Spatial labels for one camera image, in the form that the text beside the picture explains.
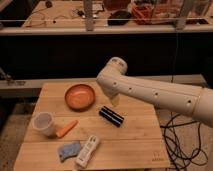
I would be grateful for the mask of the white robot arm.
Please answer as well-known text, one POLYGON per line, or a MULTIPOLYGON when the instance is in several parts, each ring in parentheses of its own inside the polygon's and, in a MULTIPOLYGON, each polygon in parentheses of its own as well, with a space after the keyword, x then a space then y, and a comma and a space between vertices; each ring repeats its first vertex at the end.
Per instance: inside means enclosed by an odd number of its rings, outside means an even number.
POLYGON ((213 89, 126 76, 127 63, 112 57, 97 83, 112 100, 121 93, 191 117, 213 128, 213 89))

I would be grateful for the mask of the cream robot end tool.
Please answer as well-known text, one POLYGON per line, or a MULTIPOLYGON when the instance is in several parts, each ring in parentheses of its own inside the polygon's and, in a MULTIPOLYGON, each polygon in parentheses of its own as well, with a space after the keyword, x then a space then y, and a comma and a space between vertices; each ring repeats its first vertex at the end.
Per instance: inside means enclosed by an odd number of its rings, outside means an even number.
POLYGON ((111 104, 116 107, 119 104, 119 96, 116 95, 110 99, 111 104))

